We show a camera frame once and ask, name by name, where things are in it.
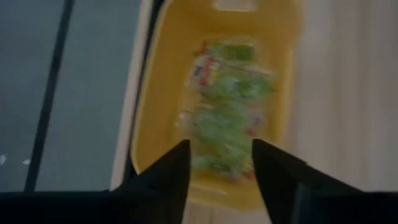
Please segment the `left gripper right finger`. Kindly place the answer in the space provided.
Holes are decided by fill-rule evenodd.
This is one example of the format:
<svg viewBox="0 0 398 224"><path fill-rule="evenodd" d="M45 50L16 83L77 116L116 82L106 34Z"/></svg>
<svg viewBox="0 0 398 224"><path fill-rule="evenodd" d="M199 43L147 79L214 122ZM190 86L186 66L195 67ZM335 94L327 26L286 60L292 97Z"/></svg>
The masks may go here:
<svg viewBox="0 0 398 224"><path fill-rule="evenodd" d="M313 168L262 139L253 140L252 158L258 182L266 180L277 184L290 181L303 183L320 192L360 192L358 188Z"/></svg>

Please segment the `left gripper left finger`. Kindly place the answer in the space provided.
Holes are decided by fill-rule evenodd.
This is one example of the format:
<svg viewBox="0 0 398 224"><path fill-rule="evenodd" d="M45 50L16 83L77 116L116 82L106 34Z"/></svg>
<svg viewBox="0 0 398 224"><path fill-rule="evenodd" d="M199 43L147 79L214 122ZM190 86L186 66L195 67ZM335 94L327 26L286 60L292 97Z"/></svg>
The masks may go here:
<svg viewBox="0 0 398 224"><path fill-rule="evenodd" d="M116 192L157 192L183 186L187 190L190 177L190 141L183 140L157 159L143 173L122 184Z"/></svg>

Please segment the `clear green candy pack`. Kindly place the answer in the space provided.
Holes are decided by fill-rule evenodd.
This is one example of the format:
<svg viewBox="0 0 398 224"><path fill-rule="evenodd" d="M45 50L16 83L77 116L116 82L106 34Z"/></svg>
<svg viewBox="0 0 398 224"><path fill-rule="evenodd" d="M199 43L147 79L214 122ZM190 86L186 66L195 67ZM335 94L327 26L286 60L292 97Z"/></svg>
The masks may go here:
<svg viewBox="0 0 398 224"><path fill-rule="evenodd" d="M271 90L272 75L255 63L238 64L212 56L195 60L186 86L209 101L256 100Z"/></svg>
<svg viewBox="0 0 398 224"><path fill-rule="evenodd" d="M175 127L203 144L250 147L266 119L259 108L241 101L199 103L177 116Z"/></svg>
<svg viewBox="0 0 398 224"><path fill-rule="evenodd" d="M195 170L212 172L226 179L250 179L254 170L251 147L250 142L198 146L193 150L191 165Z"/></svg>
<svg viewBox="0 0 398 224"><path fill-rule="evenodd" d="M205 40L199 50L199 55L207 55L237 66L246 66L256 62L256 49L252 43L229 39Z"/></svg>

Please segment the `yellow plastic bin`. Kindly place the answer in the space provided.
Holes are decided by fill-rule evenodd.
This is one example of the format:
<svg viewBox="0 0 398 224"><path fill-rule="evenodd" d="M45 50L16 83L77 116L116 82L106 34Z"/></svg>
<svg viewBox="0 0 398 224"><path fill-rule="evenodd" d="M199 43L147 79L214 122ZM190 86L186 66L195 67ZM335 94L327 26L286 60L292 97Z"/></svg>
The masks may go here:
<svg viewBox="0 0 398 224"><path fill-rule="evenodd" d="M295 42L302 0L257 0L255 11L217 10L214 0L166 0L156 22L145 71L131 158L138 174L182 140L174 126L194 53L210 38L250 36L260 63L275 74L268 123L261 139L283 145L288 130Z"/></svg>

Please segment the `black floor tape strip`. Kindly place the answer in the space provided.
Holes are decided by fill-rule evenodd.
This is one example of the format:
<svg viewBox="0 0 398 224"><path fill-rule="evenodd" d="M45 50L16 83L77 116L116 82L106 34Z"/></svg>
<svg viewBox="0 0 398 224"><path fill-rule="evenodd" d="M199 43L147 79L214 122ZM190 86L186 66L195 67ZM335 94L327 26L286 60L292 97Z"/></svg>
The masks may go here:
<svg viewBox="0 0 398 224"><path fill-rule="evenodd" d="M57 88L58 74L62 65L65 42L67 40L70 19L72 17L75 0L64 0L63 11L58 25L56 41L53 49L50 70L47 78L44 99L40 111L40 118L34 139L32 154L30 157L29 170L25 180L24 192L34 192L39 176L40 165L44 153L45 140L49 128L52 113L53 99Z"/></svg>

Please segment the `black aluminium table frame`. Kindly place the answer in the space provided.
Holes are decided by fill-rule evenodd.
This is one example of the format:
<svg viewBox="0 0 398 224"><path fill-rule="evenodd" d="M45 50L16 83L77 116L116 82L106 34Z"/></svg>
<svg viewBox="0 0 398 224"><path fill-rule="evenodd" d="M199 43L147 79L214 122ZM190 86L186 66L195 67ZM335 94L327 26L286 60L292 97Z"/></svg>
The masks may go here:
<svg viewBox="0 0 398 224"><path fill-rule="evenodd" d="M128 150L127 150L127 156L126 156L126 162L125 162L125 167L124 167L124 175L123 175L123 181L121 185L127 185L130 183L130 181L137 175L137 172L135 168L133 167L134 162L132 161L131 158L131 146L132 146L132 140L134 136L134 126L136 124L137 120L137 114L139 111L139 104L141 101L141 96L143 95L144 92L144 81L145 81L145 71L147 68L147 63L149 61L149 54L150 54L150 48L152 46L152 39L154 36L154 31L155 31L155 26L156 22L159 16L159 11L162 9L162 5L164 4L166 0L153 0L152 3L152 9L150 12L150 21L149 21L149 28L147 31L147 37L146 37L146 42L144 45L144 55L143 55L143 61L141 63L141 72L139 74L139 79L138 79L138 86L137 86L137 95L135 99L135 105L134 105L134 111L132 114L132 121L130 125L130 132L129 132L129 137L130 137L130 142L128 145Z"/></svg>

